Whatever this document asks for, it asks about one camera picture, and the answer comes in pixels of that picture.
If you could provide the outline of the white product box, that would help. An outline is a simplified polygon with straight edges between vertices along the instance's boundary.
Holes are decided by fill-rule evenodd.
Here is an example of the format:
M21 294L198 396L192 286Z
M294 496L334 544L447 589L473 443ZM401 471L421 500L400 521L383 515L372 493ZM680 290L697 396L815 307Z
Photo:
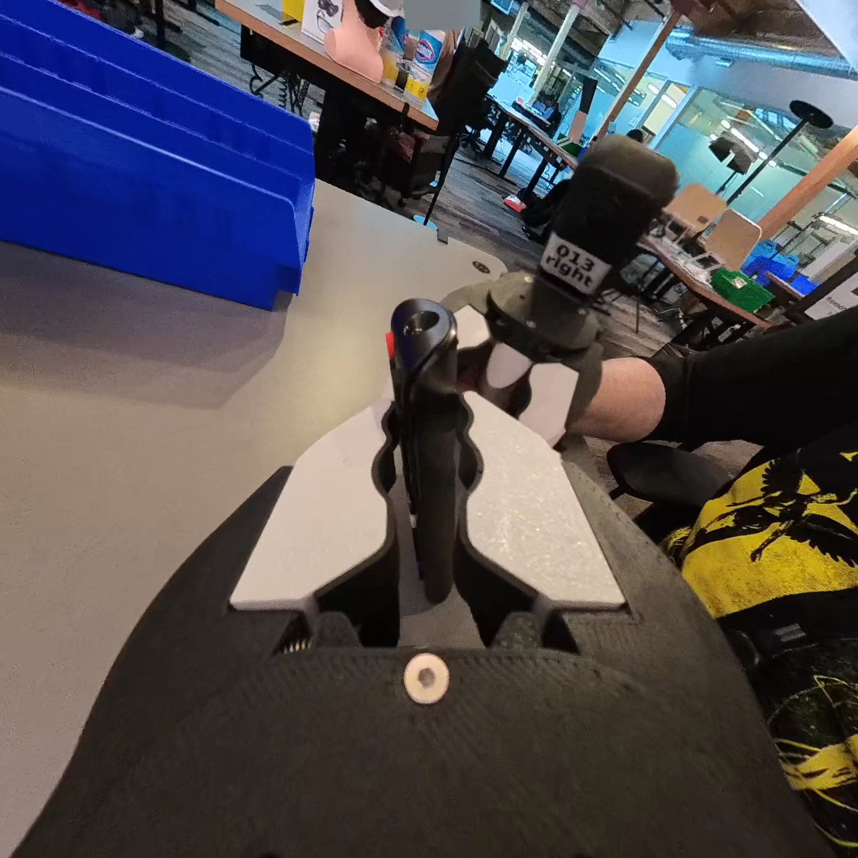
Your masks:
M301 32L317 43L323 44L328 32L340 27L342 6L342 1L304 1Z

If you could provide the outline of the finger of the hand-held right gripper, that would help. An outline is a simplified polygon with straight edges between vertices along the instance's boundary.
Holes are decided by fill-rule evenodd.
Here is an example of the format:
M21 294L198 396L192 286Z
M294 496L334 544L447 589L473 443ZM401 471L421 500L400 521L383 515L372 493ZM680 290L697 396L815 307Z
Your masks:
M496 395L488 379L495 341L485 316L477 310L456 311L456 346L457 390Z
M476 283L460 287L444 296L441 305L445 306L452 316L470 307L474 313L485 317L488 313L488 295L492 286L493 283Z

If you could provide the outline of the black office chair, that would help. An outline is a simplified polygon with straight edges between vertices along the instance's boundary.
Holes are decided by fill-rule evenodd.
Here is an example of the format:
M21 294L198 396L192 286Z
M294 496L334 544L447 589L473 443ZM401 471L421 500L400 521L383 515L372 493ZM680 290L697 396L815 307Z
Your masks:
M506 62L484 39L475 46L457 47L445 86L433 105L437 127L400 132L396 137L389 166L398 208L429 193L433 208L467 128L475 128L484 117L485 99L505 67Z

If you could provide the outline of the wooden table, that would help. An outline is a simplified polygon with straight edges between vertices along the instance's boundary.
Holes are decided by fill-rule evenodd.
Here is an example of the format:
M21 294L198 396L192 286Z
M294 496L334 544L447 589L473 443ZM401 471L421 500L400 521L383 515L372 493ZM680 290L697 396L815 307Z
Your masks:
M431 131L437 115L427 101L405 91L370 82L334 62L323 44L301 32L286 2L215 2L215 8L241 28L240 56L255 69L281 78L287 105L297 114L295 88L306 82L324 100L314 132L316 177L352 192L379 184L378 199L392 188L392 150L400 132Z

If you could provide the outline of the wipes canister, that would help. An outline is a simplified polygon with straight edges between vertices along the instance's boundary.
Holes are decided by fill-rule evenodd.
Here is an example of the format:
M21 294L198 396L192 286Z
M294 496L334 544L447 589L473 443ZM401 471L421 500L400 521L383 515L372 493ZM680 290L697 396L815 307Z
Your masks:
M445 43L444 30L407 30L403 57L409 58L404 91L416 101L425 101Z

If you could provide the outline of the pink mannequin bust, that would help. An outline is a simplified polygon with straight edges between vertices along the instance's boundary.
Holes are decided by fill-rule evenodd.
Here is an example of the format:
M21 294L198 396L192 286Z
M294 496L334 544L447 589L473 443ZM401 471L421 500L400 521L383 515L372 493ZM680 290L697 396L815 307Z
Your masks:
M325 36L325 51L334 62L379 84L383 80L383 34L392 18L404 15L403 2L343 1L341 6L341 23Z

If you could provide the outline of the white printed sign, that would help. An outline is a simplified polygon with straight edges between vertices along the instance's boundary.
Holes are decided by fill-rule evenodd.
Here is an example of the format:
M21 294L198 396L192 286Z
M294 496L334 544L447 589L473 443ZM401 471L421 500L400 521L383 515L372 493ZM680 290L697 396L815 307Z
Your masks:
M857 259L844 265L809 296L803 314L812 320L837 315L857 306Z

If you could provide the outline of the person's right forearm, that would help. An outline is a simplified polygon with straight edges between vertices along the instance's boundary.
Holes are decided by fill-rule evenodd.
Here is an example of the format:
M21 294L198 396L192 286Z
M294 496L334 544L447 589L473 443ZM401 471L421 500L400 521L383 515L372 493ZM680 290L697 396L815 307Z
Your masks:
M652 357L665 392L646 440L856 450L857 309L687 356Z

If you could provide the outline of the person's right hand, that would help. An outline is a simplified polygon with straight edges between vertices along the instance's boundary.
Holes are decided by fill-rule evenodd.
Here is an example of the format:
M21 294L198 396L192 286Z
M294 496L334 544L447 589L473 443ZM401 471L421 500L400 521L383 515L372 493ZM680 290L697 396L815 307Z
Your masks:
M608 359L583 413L566 425L567 433L618 443L637 442L657 427L666 407L664 382L645 359Z

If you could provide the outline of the light wooden chair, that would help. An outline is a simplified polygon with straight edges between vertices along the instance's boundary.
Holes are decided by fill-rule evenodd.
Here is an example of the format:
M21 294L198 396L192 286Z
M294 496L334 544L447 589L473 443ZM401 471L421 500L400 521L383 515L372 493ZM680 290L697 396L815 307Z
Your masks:
M735 209L726 209L698 241L706 256L729 271L738 271L762 236L763 230L756 221Z
M699 235L716 223L727 210L724 199L699 184L681 190L662 210L681 238Z

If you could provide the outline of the black remote control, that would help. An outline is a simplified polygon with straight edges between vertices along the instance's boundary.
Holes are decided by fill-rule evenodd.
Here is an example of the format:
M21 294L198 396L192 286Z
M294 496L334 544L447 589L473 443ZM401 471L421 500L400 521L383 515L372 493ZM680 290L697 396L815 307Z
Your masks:
M457 327L429 299L407 299L391 317L393 382L403 476L419 578L438 604L454 580Z

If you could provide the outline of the person's black yellow shirt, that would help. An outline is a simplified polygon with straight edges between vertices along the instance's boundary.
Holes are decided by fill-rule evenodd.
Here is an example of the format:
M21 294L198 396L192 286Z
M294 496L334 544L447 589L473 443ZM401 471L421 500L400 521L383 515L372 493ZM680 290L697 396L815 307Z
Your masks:
M856 423L745 470L662 548L740 660L789 787L856 856Z

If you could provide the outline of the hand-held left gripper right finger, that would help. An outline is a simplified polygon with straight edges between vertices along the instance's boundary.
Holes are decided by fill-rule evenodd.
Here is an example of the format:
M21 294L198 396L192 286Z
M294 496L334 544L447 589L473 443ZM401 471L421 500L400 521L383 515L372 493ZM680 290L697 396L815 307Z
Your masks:
M564 615L627 613L559 453L477 393L461 401L457 590L481 641L529 614L537 638L572 645Z

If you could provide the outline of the large blue plastic bin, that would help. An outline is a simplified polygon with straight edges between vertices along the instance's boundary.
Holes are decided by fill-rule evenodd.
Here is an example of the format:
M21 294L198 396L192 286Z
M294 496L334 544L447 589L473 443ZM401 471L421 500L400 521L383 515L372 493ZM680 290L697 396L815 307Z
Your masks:
M2 240L271 311L297 294L305 119L58 2L2 2Z

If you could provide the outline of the green storage bin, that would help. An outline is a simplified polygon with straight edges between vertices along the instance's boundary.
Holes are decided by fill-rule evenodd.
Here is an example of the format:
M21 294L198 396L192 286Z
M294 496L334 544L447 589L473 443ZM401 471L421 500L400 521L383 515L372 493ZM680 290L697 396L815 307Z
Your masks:
M710 285L722 299L749 313L756 313L775 300L774 294L752 277L724 267L711 274Z

